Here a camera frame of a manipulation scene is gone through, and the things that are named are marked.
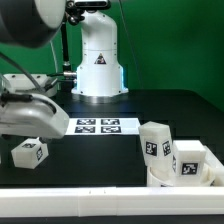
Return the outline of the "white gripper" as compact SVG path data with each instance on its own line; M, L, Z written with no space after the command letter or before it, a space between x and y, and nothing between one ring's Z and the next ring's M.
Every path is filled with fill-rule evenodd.
M41 94L0 94L0 135L62 138L69 116Z

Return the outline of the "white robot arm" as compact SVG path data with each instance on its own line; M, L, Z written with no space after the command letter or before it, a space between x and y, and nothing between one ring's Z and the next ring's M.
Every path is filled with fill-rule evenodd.
M82 26L82 62L72 93L106 102L126 93L117 61L116 23L103 12L110 0L0 0L0 43L38 48L56 35L63 21ZM69 116L24 71L0 91L0 135L61 138Z

